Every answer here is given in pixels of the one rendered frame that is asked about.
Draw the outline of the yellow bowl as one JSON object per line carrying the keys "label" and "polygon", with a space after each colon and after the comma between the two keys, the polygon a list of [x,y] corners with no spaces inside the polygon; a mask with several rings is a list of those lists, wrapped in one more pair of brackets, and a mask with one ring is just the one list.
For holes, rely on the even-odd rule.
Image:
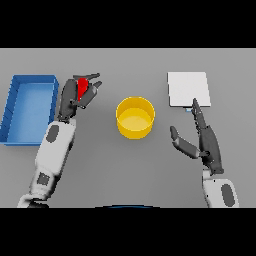
{"label": "yellow bowl", "polygon": [[130,140],[140,140],[152,130],[155,109],[152,103],[140,96],[122,100],[116,108],[116,126],[121,135]]}

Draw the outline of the red beaker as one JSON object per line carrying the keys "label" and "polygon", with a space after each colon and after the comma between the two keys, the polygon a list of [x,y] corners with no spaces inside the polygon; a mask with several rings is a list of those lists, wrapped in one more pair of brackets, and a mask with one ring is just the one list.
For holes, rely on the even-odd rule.
{"label": "red beaker", "polygon": [[86,78],[79,78],[78,84],[78,100],[81,100],[82,96],[88,89],[88,80]]}

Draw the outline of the pale square measuring scale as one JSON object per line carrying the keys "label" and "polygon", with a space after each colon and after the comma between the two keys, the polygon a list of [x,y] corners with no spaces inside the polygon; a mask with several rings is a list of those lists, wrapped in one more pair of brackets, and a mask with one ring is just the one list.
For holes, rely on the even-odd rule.
{"label": "pale square measuring scale", "polygon": [[170,107],[192,108],[193,99],[202,107],[210,107],[210,92],[205,72],[168,72]]}

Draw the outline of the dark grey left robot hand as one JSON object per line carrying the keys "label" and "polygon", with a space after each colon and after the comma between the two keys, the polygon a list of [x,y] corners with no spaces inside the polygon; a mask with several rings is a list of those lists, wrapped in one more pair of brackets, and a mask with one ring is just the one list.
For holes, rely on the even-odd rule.
{"label": "dark grey left robot hand", "polygon": [[[102,84],[101,81],[92,83],[91,80],[98,78],[99,76],[99,73],[90,75],[74,75],[71,79],[66,81],[61,93],[58,114],[58,120],[60,122],[69,123],[70,119],[76,115],[77,108],[85,109],[90,104],[90,102],[97,95],[98,88]],[[86,78],[88,80],[88,89],[82,96],[81,100],[78,100],[77,81],[79,78]]]}

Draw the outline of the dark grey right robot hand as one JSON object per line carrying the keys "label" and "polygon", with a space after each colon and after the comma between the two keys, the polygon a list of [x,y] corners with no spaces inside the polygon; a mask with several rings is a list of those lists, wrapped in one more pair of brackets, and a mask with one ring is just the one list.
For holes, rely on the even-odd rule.
{"label": "dark grey right robot hand", "polygon": [[217,137],[210,125],[207,125],[203,112],[196,98],[192,103],[192,114],[199,138],[199,146],[195,146],[182,138],[174,126],[170,127],[170,136],[173,146],[190,157],[202,160],[202,164],[210,170],[211,175],[223,174],[222,159]]}

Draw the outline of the blue tray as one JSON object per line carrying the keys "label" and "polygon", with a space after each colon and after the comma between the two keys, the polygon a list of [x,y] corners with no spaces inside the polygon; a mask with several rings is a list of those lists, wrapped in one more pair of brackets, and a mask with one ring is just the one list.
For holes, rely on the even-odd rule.
{"label": "blue tray", "polygon": [[58,88],[55,75],[13,75],[0,123],[0,144],[39,146],[54,120]]}

